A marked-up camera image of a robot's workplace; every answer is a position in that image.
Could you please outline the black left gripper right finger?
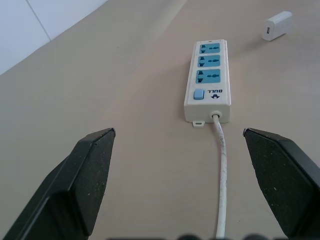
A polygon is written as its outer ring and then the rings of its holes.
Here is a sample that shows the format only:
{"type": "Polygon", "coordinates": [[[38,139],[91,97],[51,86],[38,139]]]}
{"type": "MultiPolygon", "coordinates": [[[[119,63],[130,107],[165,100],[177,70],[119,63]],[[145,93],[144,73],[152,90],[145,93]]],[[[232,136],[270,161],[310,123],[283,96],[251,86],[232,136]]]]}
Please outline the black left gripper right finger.
{"type": "Polygon", "coordinates": [[[320,236],[320,168],[291,139],[243,131],[258,185],[288,238],[320,236]]]}

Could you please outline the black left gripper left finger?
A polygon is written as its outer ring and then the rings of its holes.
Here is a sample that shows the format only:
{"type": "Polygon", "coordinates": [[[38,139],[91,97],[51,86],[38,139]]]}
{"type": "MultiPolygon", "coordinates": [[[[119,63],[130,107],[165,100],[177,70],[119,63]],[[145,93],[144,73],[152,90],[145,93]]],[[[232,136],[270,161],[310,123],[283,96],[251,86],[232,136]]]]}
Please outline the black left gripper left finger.
{"type": "Polygon", "coordinates": [[[80,139],[42,181],[6,240],[87,240],[105,194],[116,131],[80,139]]]}

